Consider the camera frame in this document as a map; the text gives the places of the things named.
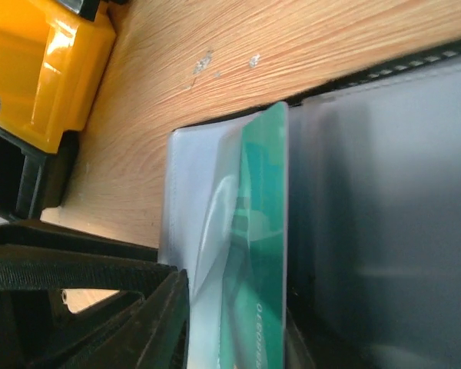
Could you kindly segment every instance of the wood grain surface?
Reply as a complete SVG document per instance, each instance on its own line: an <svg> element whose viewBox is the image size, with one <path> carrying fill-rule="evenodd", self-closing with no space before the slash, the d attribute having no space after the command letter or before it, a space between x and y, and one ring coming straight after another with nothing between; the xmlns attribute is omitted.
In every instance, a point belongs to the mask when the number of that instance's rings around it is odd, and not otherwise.
<svg viewBox="0 0 461 369"><path fill-rule="evenodd" d="M65 204L43 219L155 247L169 132L461 38L461 0L131 0L110 6L118 40ZM196 75L202 58L209 63Z"/></svg>

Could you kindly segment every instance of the yellow plastic bin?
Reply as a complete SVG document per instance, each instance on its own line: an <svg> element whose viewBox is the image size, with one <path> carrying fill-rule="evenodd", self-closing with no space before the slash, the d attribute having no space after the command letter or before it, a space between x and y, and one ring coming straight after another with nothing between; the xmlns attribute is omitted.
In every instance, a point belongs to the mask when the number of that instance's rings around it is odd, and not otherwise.
<svg viewBox="0 0 461 369"><path fill-rule="evenodd" d="M38 218L59 204L76 155L62 145L75 146L71 133L85 126L116 36L107 6L0 0L0 140L10 144L0 142L0 158L14 163L9 171L21 171L17 185L9 184L9 173L7 180L0 175L0 187L13 187L0 194L7 203L0 204L1 216Z"/></svg>

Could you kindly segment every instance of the black plastic part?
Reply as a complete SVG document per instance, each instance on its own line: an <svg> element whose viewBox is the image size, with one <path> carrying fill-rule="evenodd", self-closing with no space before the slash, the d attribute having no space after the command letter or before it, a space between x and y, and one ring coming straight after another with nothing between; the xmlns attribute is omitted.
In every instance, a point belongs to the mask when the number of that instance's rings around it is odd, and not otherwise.
<svg viewBox="0 0 461 369"><path fill-rule="evenodd" d="M50 155L0 128L0 217L39 218L59 206L77 153L77 132L65 132Z"/></svg>
<svg viewBox="0 0 461 369"><path fill-rule="evenodd" d="M0 368L186 367L186 271L142 248L40 221L0 225ZM123 292L72 314L60 289L79 287Z"/></svg>
<svg viewBox="0 0 461 369"><path fill-rule="evenodd" d="M128 0L111 0L116 4L126 4ZM98 12L101 0L56 0L71 12L81 16L83 19L93 22Z"/></svg>

